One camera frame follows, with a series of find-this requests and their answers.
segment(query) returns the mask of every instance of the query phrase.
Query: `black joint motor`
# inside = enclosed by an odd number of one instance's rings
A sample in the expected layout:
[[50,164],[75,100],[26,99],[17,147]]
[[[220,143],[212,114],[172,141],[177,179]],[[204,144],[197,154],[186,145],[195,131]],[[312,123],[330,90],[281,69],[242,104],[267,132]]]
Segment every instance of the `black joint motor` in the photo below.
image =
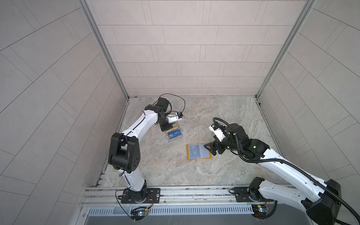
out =
[[169,101],[166,98],[159,98],[155,105],[148,105],[145,110],[152,110],[158,114],[158,123],[161,131],[167,131],[172,128],[172,124],[168,122],[165,112],[169,106]]

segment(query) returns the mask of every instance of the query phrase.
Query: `clear plastic box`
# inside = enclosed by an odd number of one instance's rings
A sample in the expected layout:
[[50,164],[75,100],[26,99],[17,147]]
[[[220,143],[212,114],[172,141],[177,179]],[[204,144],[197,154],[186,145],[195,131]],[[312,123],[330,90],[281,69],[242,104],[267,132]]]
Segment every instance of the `clear plastic box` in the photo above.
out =
[[172,123],[172,128],[170,130],[165,131],[165,134],[168,141],[173,141],[183,136],[180,126],[176,121]]

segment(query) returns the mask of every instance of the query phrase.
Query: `metal vent grille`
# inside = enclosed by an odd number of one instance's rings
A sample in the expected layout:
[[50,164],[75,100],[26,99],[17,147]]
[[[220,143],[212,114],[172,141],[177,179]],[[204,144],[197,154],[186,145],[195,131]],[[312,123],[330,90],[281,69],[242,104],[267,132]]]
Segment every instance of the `metal vent grille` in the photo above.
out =
[[106,215],[112,214],[114,207],[91,207],[89,210],[89,215]]
[[149,215],[253,214],[251,205],[153,206]]
[[[132,206],[123,207],[127,213]],[[163,215],[219,215],[219,214],[254,214],[249,204],[231,204],[231,205],[186,205],[186,206],[153,206],[149,216]],[[90,207],[89,216],[126,216],[120,207]]]

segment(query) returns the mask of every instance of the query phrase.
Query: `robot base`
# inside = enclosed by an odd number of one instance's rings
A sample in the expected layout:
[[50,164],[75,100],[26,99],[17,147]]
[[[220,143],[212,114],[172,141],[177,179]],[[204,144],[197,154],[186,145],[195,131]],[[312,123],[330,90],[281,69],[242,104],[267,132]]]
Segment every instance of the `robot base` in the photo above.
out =
[[[153,197],[153,200],[154,200],[153,203],[159,203],[160,188],[147,188],[146,191],[147,191],[146,195],[150,195],[151,197]],[[132,199],[131,198],[131,190],[129,190],[129,188],[124,189],[122,196],[119,196],[118,198],[119,199],[121,198],[121,204],[137,204],[137,203],[149,204],[150,203],[149,198],[145,198],[145,200],[143,202],[139,202],[139,201],[137,202],[134,199]]]

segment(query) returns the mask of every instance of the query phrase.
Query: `gray wall tile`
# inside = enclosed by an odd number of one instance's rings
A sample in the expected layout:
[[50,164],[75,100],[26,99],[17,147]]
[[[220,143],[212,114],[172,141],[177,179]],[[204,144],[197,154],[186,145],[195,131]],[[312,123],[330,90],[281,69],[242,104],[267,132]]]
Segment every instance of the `gray wall tile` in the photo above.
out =
[[32,81],[0,54],[0,111],[20,95]]
[[51,70],[32,83],[0,113],[0,149],[17,154],[66,90]]
[[278,94],[275,92],[274,88],[270,84],[266,86],[264,90],[264,95],[272,109],[274,109],[276,105],[280,102]]
[[52,65],[51,69],[70,87],[95,57],[89,40],[84,39]]
[[116,26],[112,29],[119,45],[164,45],[163,26]]
[[351,176],[354,174],[357,174],[357,171],[354,169],[352,165],[347,165],[344,167],[341,167],[339,169],[330,171],[327,173],[330,179],[337,180],[341,179],[347,176]]
[[12,225],[29,196],[0,191],[1,224]]
[[45,224],[73,167],[56,154],[14,224]]
[[164,26],[163,35],[167,45],[214,45],[217,31],[217,26]]
[[261,45],[268,28],[268,26],[219,26],[216,44]]
[[74,118],[56,105],[3,175],[38,183],[74,122]]
[[355,119],[360,120],[360,78],[357,75],[333,60],[318,77],[318,81]]
[[40,75],[74,46],[75,41],[58,19],[12,44],[11,48]]
[[111,132],[111,134],[110,134],[109,132],[105,131],[104,137],[101,140],[98,151],[96,152],[94,160],[90,166],[89,172],[87,173],[85,183],[90,184],[90,185],[92,185],[92,184],[95,185],[96,178],[101,173],[102,162],[104,161],[105,156],[109,150],[110,140],[111,140],[112,135],[113,135],[113,132]]
[[157,45],[157,51],[160,62],[198,62],[200,58],[200,45]]
[[275,115],[294,150],[297,150],[306,144],[304,136],[296,126],[294,120],[284,105],[280,107]]
[[64,225],[68,220],[74,204],[56,202],[46,225]]
[[360,30],[347,26],[329,47],[327,53],[359,76],[360,46],[356,41],[358,39],[360,39]]
[[22,0],[11,0],[34,30],[40,29],[41,25]]
[[345,119],[343,119],[342,121],[335,124],[334,126],[332,126],[330,129],[327,130],[327,132],[331,137],[333,137],[356,123],[357,123],[356,119],[354,119],[354,117],[350,115]]
[[116,80],[112,72],[109,70],[99,85],[94,90],[94,97],[98,100],[102,107],[104,107],[106,100],[108,99],[112,89],[116,85]]
[[176,77],[176,63],[140,63],[143,77]]
[[311,74],[304,78],[296,91],[325,129],[349,116],[342,105]]
[[204,2],[149,1],[153,25],[202,25]]
[[316,10],[312,10],[301,27],[300,33],[322,47],[340,21]]
[[87,35],[91,33],[91,29],[87,24],[87,21],[81,11],[81,9],[77,9],[72,13],[66,15],[71,26],[74,28],[77,36],[80,40],[84,39]]
[[360,6],[357,0],[334,0],[329,1],[329,6],[324,11],[325,14],[334,17],[346,24],[360,29],[358,14],[352,9],[358,9]]
[[310,110],[305,113],[296,124],[325,172],[349,165],[347,158]]
[[39,75],[28,65],[18,54],[14,52],[10,47],[3,49],[0,53],[5,56],[16,68],[18,68],[25,76],[31,81],[35,81]]
[[213,1],[209,25],[253,25],[260,1]]
[[333,60],[329,54],[301,34],[296,36],[289,48],[289,52],[315,78],[318,77]]
[[106,60],[104,58],[104,55],[101,53],[99,54],[93,61],[93,63],[96,66],[96,69],[98,69],[101,77],[104,77],[105,74],[108,72],[109,70],[109,66],[106,63]]
[[278,119],[276,118],[273,110],[271,109],[270,104],[268,103],[265,95],[260,96],[260,102],[266,112],[266,115],[267,115],[267,118],[269,119],[270,125],[271,126],[275,125],[275,123],[278,121]]
[[73,153],[80,155],[99,114],[98,108],[89,100],[62,145]]
[[65,110],[68,114],[70,114],[70,116],[72,116],[74,119],[79,116],[79,113],[77,113],[76,110],[73,109],[71,105],[69,105],[69,103],[67,103],[63,98],[58,101],[58,105],[63,108],[63,110]]
[[64,94],[63,99],[80,113],[86,102],[99,84],[99,79],[88,66]]
[[42,26],[79,8],[79,5],[71,0],[25,0],[24,3]]
[[57,151],[59,155],[61,155],[64,158],[67,158],[68,160],[72,162],[76,162],[77,158],[79,157],[77,154],[73,153],[69,149],[65,148],[64,146],[60,146],[59,150]]
[[245,45],[207,45],[206,62],[241,62]]
[[17,180],[7,176],[0,176],[0,190],[16,194],[29,195],[34,190],[36,184]]
[[100,25],[146,25],[141,1],[91,1]]
[[14,155],[0,150],[0,173],[3,173],[14,157]]
[[339,146],[347,159],[358,172],[360,171],[360,161],[357,151],[357,146],[359,145],[359,135],[360,124],[356,123],[348,129],[333,136],[335,143]]
[[224,77],[255,77],[262,63],[226,63]]
[[181,76],[218,76],[220,63],[181,63]]
[[278,69],[286,77],[289,83],[293,85],[305,68],[287,52]]
[[58,201],[59,202],[66,202],[66,203],[70,203],[70,204],[75,204],[77,199],[77,195],[76,194],[70,194],[67,192],[61,192]]
[[106,128],[109,124],[109,121],[111,119],[111,116],[115,110],[116,104],[111,100],[111,98],[108,98],[108,100],[105,102],[105,105],[103,107],[103,110],[101,111],[98,119],[95,122],[94,129],[101,135],[104,136]]
[[0,8],[0,49],[3,49],[30,34],[34,29],[10,0],[1,1]]
[[281,45],[253,45],[246,61],[272,63],[278,55],[280,48]]
[[260,25],[293,25],[305,1],[269,1]]
[[306,143],[305,145],[303,145],[303,146],[301,146],[300,148],[298,148],[297,150],[295,150],[295,153],[296,153],[296,155],[299,157],[299,156],[301,156],[302,154],[304,154],[304,153],[306,153],[306,152],[308,152],[308,151],[310,151],[310,150],[311,150],[311,148],[310,148],[309,144]]
[[115,107],[115,110],[111,116],[111,119],[109,121],[109,125],[108,127],[106,128],[106,130],[110,133],[110,134],[113,134],[115,132],[115,129],[117,127],[117,124],[118,124],[118,120],[121,116],[121,112],[122,112],[122,109],[124,108],[124,105],[125,105],[125,96],[122,94],[120,96],[120,99],[119,101],[117,102],[117,105]]
[[98,140],[101,141],[103,136],[101,136],[94,128],[91,130],[91,134]]
[[281,78],[275,91],[292,117],[305,106],[305,102],[286,80],[285,76]]
[[92,135],[87,139],[83,150],[67,180],[63,191],[78,195],[94,160],[100,142]]

